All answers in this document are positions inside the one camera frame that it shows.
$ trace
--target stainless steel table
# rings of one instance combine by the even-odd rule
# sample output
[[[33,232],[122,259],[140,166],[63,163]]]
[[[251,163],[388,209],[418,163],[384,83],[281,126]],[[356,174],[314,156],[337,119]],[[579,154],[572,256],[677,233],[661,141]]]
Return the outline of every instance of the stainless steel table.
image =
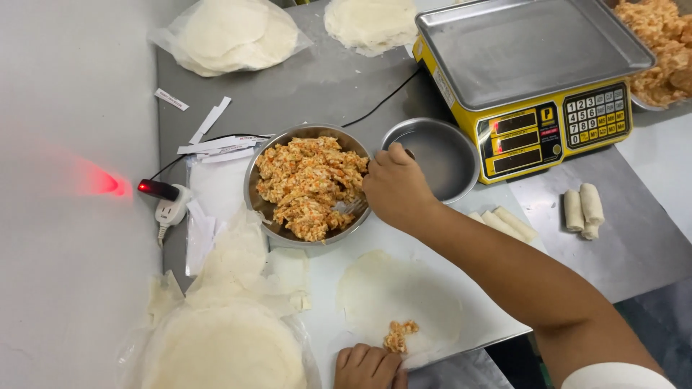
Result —
[[[324,29],[326,3],[287,9],[315,44],[263,71],[201,78],[159,50],[159,87],[190,105],[182,112],[166,102],[159,104],[161,165],[176,158],[177,147],[187,144],[223,96],[233,102],[206,138],[272,134],[305,121],[342,125],[366,114],[416,70],[403,48],[374,58],[344,49]],[[424,72],[347,131],[375,150],[389,128],[420,116],[453,120]],[[184,184],[184,165],[174,166],[162,180]],[[601,239],[594,242],[562,227],[561,194],[578,189],[582,182],[598,187],[608,220],[601,227]],[[692,244],[614,147],[515,180],[510,186],[548,253],[580,273],[611,302],[692,276]],[[163,270],[172,269],[183,290],[191,283],[184,275],[185,235],[183,222],[169,232],[163,249]]]

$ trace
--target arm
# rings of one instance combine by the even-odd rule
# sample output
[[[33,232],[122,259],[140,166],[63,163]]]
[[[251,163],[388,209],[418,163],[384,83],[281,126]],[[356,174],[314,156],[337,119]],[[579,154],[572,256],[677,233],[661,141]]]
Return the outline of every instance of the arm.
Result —
[[[557,388],[579,368],[602,362],[632,363],[663,374],[589,282],[529,245],[439,203],[401,145],[379,152],[368,170],[363,190],[375,214],[457,265],[503,310],[531,327]]]

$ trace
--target black cable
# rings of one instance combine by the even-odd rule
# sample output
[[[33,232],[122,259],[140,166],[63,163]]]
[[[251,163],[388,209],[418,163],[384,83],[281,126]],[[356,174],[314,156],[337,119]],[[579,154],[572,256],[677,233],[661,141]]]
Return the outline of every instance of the black cable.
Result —
[[[411,81],[411,79],[413,79],[413,77],[415,77],[416,74],[418,74],[420,71],[421,71],[421,68],[419,67],[415,72],[413,72],[413,74],[412,74],[409,78],[406,79],[406,81],[403,82],[403,84],[399,85],[399,87],[396,88],[396,89],[395,89],[392,93],[390,93],[387,97],[385,97],[384,100],[380,101],[380,103],[378,103],[378,104],[375,106],[375,108],[373,108],[370,112],[368,112],[368,113],[365,114],[364,116],[361,116],[360,118],[358,118],[358,119],[356,119],[356,120],[354,120],[354,121],[352,121],[352,122],[350,122],[350,123],[344,124],[344,125],[341,126],[341,127],[348,127],[348,126],[350,126],[350,125],[354,125],[354,124],[356,124],[357,122],[360,122],[361,120],[363,120],[363,119],[367,118],[368,116],[372,115],[373,112],[375,112],[382,104],[384,104],[384,103],[385,103],[387,100],[389,100],[393,95],[395,95],[398,91],[400,91],[401,88],[403,88],[406,84],[408,84],[408,82]],[[256,137],[258,137],[258,138],[265,138],[265,139],[271,138],[270,136],[253,135],[253,134],[229,134],[229,135],[217,136],[216,138],[211,138],[211,139],[208,139],[208,140],[206,140],[206,141],[204,141],[204,142],[215,141],[215,140],[217,140],[217,139],[227,138],[227,137],[229,137],[229,136],[256,136]],[[163,173],[166,169],[168,169],[168,168],[170,168],[171,166],[175,165],[176,162],[178,162],[178,161],[180,161],[181,159],[187,157],[188,155],[193,155],[193,154],[194,154],[194,153],[189,153],[189,154],[183,154],[183,155],[179,156],[178,158],[174,159],[171,163],[169,163],[168,165],[164,166],[161,170],[158,171],[158,173],[154,174],[154,176],[152,176],[150,179],[151,179],[151,180],[155,179],[156,177],[158,177],[159,174]]]
[[[221,139],[221,138],[228,138],[229,136],[256,136],[256,137],[258,137],[258,138],[264,138],[264,139],[269,139],[269,138],[271,138],[271,136],[264,136],[264,135],[228,134],[228,135],[217,136],[216,138],[211,138],[211,139],[208,139],[208,140],[206,140],[206,141],[204,141],[204,142],[215,141],[215,140]],[[159,170],[158,173],[154,174],[154,176],[152,176],[152,177],[150,178],[150,180],[155,179],[159,174],[163,173],[166,169],[168,169],[168,168],[170,168],[171,166],[175,165],[176,162],[178,162],[178,161],[180,161],[181,159],[187,157],[188,155],[193,155],[193,154],[194,154],[194,153],[183,154],[183,155],[179,156],[178,158],[174,159],[171,163],[169,163],[168,165],[164,166],[161,170]]]
[[[385,97],[384,100],[380,101],[380,103],[377,104],[377,105],[375,106],[375,108],[372,109],[372,111],[370,111],[370,112],[368,112],[367,114],[365,114],[365,116],[362,116],[361,118],[356,119],[356,120],[354,120],[354,121],[352,121],[352,122],[350,122],[350,123],[346,123],[346,124],[344,124],[344,125],[341,126],[341,127],[348,127],[348,126],[350,126],[350,125],[354,125],[354,124],[356,124],[357,122],[359,122],[359,121],[361,121],[361,120],[367,118],[368,116],[372,115],[373,112],[375,112],[382,104],[384,104],[385,101],[389,100],[394,94],[396,94],[398,91],[400,91],[401,88],[403,88],[406,84],[408,84],[408,82],[411,81],[411,79],[413,79],[413,77],[415,77],[416,74],[418,74],[418,72],[420,72],[420,71],[421,71],[421,68],[419,67],[418,70],[416,70],[415,72],[413,72],[413,74],[412,74],[409,78],[407,78],[406,81],[403,82],[403,84],[399,85],[399,88],[396,88],[392,93],[389,94],[389,96]]]

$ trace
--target scale keypad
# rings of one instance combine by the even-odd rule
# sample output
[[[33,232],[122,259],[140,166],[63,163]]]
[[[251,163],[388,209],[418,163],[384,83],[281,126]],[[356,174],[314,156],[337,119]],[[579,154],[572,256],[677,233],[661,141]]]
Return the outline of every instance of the scale keypad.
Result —
[[[567,96],[563,103],[567,146],[578,149],[627,134],[628,98],[624,82]]]

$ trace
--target power adapter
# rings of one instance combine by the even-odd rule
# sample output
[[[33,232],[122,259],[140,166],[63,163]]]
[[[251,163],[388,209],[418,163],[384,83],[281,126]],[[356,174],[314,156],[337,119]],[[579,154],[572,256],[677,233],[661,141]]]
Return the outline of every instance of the power adapter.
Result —
[[[156,206],[154,218],[158,221],[158,246],[163,248],[163,237],[168,227],[177,225],[185,217],[192,192],[177,183],[170,185],[152,180],[142,180],[137,189],[161,199]]]

